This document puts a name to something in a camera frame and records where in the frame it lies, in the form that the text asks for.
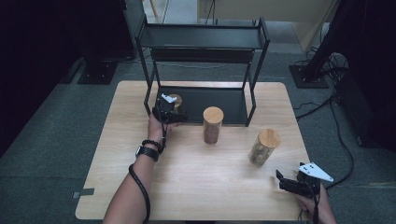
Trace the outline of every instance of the small white object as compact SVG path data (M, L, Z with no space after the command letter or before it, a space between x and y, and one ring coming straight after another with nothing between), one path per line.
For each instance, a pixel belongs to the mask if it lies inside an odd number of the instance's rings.
M320 169L313 162L302 165L298 169L299 169L299 171L303 172L306 175L333 182L332 177L329 176L328 174L326 174L326 172L324 172L322 169Z
M161 97L167 101L169 104L172 104L175 100L177 100L177 97L172 97L172 96L167 96L165 94L162 94Z

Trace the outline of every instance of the black equipment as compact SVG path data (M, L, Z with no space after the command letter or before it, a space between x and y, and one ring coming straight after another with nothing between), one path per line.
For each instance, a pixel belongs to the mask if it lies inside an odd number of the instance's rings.
M181 108L175 109L175 102L169 103L162 97L157 98L152 114L158 121L165 124L184 122L188 119L185 111Z
M297 181L286 179L276 170L276 178L279 179L279 188L290 193L299 194L307 198L312 198L320 194L320 180L299 171Z

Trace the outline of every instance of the watch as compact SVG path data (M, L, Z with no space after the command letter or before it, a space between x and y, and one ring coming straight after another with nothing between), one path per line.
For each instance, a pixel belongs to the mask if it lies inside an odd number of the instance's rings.
M149 148L149 147L140 146L137 149L135 155L136 155L136 157L138 157L141 154L151 157L154 161L157 161L158 158L160 157L160 153L158 153L158 151L156 151L152 148Z

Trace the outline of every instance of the gray carpet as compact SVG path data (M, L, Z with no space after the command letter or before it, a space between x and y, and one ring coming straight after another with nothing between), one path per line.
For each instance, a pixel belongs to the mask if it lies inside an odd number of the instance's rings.
M296 89L290 76L288 65L302 59L303 54L269 53L259 81L284 83L293 107L308 102L321 104L332 94L332 87ZM238 74L245 69L232 64L194 66L200 68L168 64L159 69L163 80L229 81L240 80ZM56 86L0 160L0 223L100 223L76 219L78 200L71 195L83 188L117 84L144 77L139 63L120 63L110 85L78 85L78 78L77 74L71 84ZM295 114L314 107L303 105ZM330 190L339 223L394 222L396 153L359 147L343 107L334 104L333 108L341 136L355 160L352 176ZM342 178L349 162L339 143L331 108L324 106L300 119L299 125L310 160L335 180Z

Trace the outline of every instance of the table surface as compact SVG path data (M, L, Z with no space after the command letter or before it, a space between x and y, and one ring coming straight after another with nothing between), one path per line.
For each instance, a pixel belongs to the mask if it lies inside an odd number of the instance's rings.
M163 85L235 87L237 82L162 82ZM153 86L149 100L155 101ZM102 219L134 153L147 138L143 101L146 82L122 81L115 92L76 210L80 219ZM295 179L299 162L309 162L286 88L258 82L257 108L248 127L222 126L219 141L208 145L202 125L182 124L172 131L167 149L155 165L151 220L296 220L297 201L279 189L276 169ZM259 132L273 129L280 145L256 167L248 160Z

